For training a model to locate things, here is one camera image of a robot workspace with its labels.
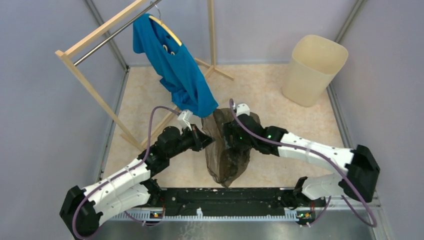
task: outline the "plastic bin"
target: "plastic bin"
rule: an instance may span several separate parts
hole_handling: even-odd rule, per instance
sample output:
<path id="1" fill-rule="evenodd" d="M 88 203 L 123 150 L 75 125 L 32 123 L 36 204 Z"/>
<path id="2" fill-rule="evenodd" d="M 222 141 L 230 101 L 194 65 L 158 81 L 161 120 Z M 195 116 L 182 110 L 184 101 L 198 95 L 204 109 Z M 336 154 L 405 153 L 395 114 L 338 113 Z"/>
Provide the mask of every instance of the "plastic bin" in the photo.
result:
<path id="1" fill-rule="evenodd" d="M 294 47 L 282 84 L 282 94 L 310 107 L 316 103 L 348 59 L 342 45 L 317 35 L 307 35 Z"/>

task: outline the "clothes hanger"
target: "clothes hanger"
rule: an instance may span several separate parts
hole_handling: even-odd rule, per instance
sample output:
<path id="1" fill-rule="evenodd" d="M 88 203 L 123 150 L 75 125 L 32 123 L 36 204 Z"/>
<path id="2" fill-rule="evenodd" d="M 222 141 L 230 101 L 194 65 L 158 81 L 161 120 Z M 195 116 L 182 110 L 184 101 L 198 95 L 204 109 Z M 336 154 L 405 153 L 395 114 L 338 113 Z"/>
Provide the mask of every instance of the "clothes hanger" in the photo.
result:
<path id="1" fill-rule="evenodd" d="M 170 36 L 171 38 L 173 38 L 175 40 L 175 42 L 178 44 L 178 46 L 181 47 L 181 45 L 183 45 L 183 43 L 180 41 L 180 39 L 178 39 L 178 37 L 165 25 L 162 23 L 162 19 L 161 19 L 161 11 L 159 10 L 159 7 L 155 4 L 154 5 L 157 9 L 157 11 L 159 12 L 159 19 L 157 19 L 156 17 L 154 17 L 153 15 L 148 16 L 151 20 L 155 21 L 157 24 L 159 24 Z"/>

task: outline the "blue t-shirt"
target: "blue t-shirt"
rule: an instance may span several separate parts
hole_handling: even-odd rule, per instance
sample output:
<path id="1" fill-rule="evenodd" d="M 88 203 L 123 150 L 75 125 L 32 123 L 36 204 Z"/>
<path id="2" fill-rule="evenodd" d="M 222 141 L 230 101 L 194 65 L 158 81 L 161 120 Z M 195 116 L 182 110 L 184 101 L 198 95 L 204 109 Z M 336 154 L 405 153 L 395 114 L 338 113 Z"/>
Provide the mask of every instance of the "blue t-shirt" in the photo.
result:
<path id="1" fill-rule="evenodd" d="M 200 118 L 209 116 L 218 103 L 195 60 L 184 44 L 179 46 L 149 15 L 146 13 L 133 23 L 134 52 L 146 54 L 156 73 L 162 76 L 160 83 L 171 92 L 172 102 L 179 109 L 188 109 Z"/>

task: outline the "wooden clothing rack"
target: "wooden clothing rack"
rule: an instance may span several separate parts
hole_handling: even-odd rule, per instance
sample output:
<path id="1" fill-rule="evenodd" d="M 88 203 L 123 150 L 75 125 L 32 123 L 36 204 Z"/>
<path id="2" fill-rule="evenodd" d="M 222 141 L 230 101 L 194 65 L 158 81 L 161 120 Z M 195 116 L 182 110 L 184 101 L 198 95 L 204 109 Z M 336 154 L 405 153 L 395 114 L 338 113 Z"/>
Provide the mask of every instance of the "wooden clothing rack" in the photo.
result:
<path id="1" fill-rule="evenodd" d="M 73 62 L 72 57 L 74 57 L 81 50 L 85 49 L 89 44 L 100 38 L 104 33 L 109 31 L 112 27 L 117 25 L 122 19 L 129 16 L 131 13 L 136 11 L 141 5 L 147 3 L 149 0 L 136 0 L 127 6 L 124 10 L 113 16 L 111 19 L 106 21 L 104 24 L 99 26 L 92 33 L 84 37 L 78 43 L 70 47 L 65 52 L 61 50 L 57 50 L 56 55 L 62 60 L 65 66 L 75 75 L 75 77 L 79 80 L 79 82 L 87 89 L 87 91 L 93 96 L 93 98 L 100 104 L 100 106 L 109 114 L 109 116 L 115 121 L 115 123 L 122 129 L 123 134 L 121 135 L 125 140 L 127 140 L 134 147 L 139 149 L 141 152 L 144 151 L 147 147 L 147 137 L 140 143 L 131 134 L 128 128 L 124 125 L 124 123 L 118 118 L 118 116 L 114 113 L 114 111 L 106 104 L 103 98 L 99 95 L 99 93 L 94 89 L 94 87 L 90 84 L 87 78 L 80 72 L 77 66 L 86 60 L 89 56 L 91 56 L 94 52 L 100 49 L 102 46 L 107 44 L 110 40 L 112 40 L 115 36 L 117 36 L 120 32 L 122 32 L 125 28 L 130 26 L 137 18 L 145 14 L 148 10 L 154 7 L 161 0 L 156 0 L 152 2 L 148 7 L 146 7 L 142 12 L 140 12 L 137 16 L 132 18 L 126 24 L 124 24 L 121 28 L 112 33 L 109 37 L 107 37 L 104 41 L 99 43 L 97 46 L 92 48 L 88 53 L 82 56 L 77 61 Z M 213 72 L 217 72 L 220 75 L 223 75 L 226 78 L 234 80 L 234 77 L 229 75 L 228 73 L 217 68 L 217 59 L 216 59 L 216 45 L 215 45 L 215 18 L 214 18 L 214 0 L 207 0 L 207 9 L 208 9 L 208 20 L 209 20 L 209 39 L 210 39 L 210 59 L 211 63 L 207 63 L 203 60 L 195 58 L 194 60 L 197 64 L 207 67 L 207 71 L 204 74 L 205 79 L 207 79 Z M 177 110 L 178 107 L 174 104 L 172 109 Z M 151 137 L 156 138 L 161 132 L 162 129 L 173 119 L 174 114 L 169 112 L 163 119 L 160 121 L 158 125 L 155 126 L 151 131 Z"/>

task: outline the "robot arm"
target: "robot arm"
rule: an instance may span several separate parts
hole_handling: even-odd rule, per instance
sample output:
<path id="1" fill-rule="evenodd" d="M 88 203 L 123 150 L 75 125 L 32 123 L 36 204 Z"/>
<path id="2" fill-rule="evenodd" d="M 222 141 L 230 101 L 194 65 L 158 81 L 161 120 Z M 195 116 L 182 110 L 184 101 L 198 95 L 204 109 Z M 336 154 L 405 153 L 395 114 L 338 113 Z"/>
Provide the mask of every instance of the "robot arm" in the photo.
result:
<path id="1" fill-rule="evenodd" d="M 60 217 L 71 233 L 74 232 L 72 221 L 77 207 L 105 182 L 108 184 L 94 191 L 78 212 L 75 227 L 81 236 L 90 236 L 108 219 L 135 206 L 156 204 L 160 188 L 151 178 L 167 168 L 170 159 L 176 155 L 189 149 L 198 152 L 214 141 L 195 124 L 190 124 L 191 115 L 190 111 L 183 111 L 178 117 L 184 127 L 182 133 L 174 126 L 163 130 L 157 141 L 150 146 L 142 165 L 135 167 L 145 157 L 146 150 L 110 177 L 83 188 L 71 188 L 60 210 Z"/>
<path id="2" fill-rule="evenodd" d="M 254 148 L 262 154 L 294 158 L 334 172 L 319 177 L 300 178 L 296 184 L 295 192 L 301 192 L 310 200 L 347 195 L 359 201 L 334 166 L 322 156 L 316 154 L 321 153 L 347 176 L 367 203 L 371 202 L 380 168 L 367 147 L 362 145 L 358 145 L 356 149 L 332 147 L 304 139 L 284 128 L 276 126 L 264 128 L 254 121 L 250 116 L 249 107 L 244 103 L 235 108 L 235 115 L 255 135 L 282 144 L 276 145 L 257 139 L 246 132 L 236 120 L 233 120 L 223 126 L 227 148 Z"/>

